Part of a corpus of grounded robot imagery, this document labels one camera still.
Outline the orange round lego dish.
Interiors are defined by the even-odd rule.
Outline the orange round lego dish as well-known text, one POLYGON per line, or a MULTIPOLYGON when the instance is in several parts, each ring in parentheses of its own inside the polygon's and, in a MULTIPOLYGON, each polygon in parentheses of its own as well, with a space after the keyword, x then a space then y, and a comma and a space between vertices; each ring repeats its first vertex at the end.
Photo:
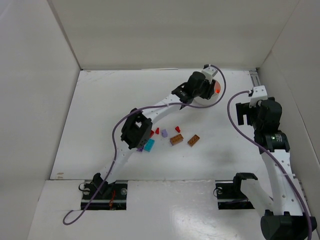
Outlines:
POLYGON ((215 85, 214 85, 214 91, 216 94, 219 94, 221 92, 221 85, 219 82, 215 82, 215 85))

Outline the lavender lego brick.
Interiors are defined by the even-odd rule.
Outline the lavender lego brick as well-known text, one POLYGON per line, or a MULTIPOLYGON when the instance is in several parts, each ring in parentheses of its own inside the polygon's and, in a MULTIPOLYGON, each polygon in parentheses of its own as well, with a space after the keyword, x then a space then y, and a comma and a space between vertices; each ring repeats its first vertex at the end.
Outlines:
POLYGON ((163 138, 167 138, 167 137, 168 137, 168 132, 167 132, 167 130, 166 130, 166 129, 163 129, 163 130, 161 131, 161 135, 162 135, 163 138))

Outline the long teal lego brick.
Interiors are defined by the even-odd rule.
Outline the long teal lego brick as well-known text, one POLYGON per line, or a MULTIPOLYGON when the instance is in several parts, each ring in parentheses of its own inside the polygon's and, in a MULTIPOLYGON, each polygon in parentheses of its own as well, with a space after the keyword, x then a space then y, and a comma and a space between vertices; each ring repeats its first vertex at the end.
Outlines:
POLYGON ((150 139, 147 141, 147 143, 145 144, 145 146, 144 146, 143 149, 144 149, 146 152, 150 152, 150 151, 152 150, 154 144, 155 144, 155 140, 150 138, 150 139))

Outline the purple lego brick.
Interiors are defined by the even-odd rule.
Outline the purple lego brick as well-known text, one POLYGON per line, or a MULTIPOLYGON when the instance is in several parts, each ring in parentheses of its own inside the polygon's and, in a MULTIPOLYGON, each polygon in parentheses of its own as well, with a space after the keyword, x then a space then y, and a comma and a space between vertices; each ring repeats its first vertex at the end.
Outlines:
POLYGON ((141 147, 141 148, 138 148, 136 151, 137 151, 137 152, 142 153, 142 152, 143 152, 143 150, 144 150, 144 148, 143 148, 143 147, 141 147))

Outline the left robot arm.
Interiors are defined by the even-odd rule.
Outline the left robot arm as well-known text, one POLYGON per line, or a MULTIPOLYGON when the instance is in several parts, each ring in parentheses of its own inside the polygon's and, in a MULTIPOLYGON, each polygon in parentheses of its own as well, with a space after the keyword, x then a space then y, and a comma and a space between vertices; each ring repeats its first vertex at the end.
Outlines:
POLYGON ((119 172, 132 153, 144 147, 151 138, 152 127, 159 120, 184 107, 190 107, 200 97, 209 100, 215 93, 214 76, 218 70, 212 67, 195 71, 187 82, 175 88, 171 94, 154 106, 134 108, 121 120, 120 143, 114 147, 115 155, 110 166, 105 166, 93 176, 92 184, 101 195, 106 195, 117 180, 119 172))

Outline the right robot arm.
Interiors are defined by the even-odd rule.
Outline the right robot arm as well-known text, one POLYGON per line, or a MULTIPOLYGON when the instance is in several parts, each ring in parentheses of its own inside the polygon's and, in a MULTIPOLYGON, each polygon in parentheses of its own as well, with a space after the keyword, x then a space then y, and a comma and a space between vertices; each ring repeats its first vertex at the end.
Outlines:
POLYGON ((254 129, 254 139, 266 166, 272 196, 261 187, 253 173, 237 173, 236 191, 243 193, 260 216, 260 228, 266 240, 310 240, 317 220, 308 213, 303 196, 294 184, 290 163, 290 145, 279 130, 282 106, 270 97, 256 103, 237 103, 239 126, 254 129))

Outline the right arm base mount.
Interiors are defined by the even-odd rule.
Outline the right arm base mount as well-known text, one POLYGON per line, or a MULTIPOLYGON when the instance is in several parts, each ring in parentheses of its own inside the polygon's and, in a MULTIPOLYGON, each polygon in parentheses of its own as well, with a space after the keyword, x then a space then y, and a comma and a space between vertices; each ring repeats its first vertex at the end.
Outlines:
POLYGON ((232 180, 216 180, 213 196, 217 199, 219 210, 252 210, 252 203, 247 196, 241 192, 244 180, 258 180, 253 173, 236 173, 232 180))

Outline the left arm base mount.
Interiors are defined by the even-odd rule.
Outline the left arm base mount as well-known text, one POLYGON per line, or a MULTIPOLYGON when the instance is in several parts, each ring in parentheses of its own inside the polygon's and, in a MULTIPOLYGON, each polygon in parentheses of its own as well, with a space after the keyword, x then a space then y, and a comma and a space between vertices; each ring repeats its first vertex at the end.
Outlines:
POLYGON ((108 184, 103 183, 101 189, 96 193, 102 179, 94 177, 92 181, 85 181, 79 184, 81 192, 80 209, 86 208, 89 211, 122 211, 127 209, 128 181, 120 180, 108 184))

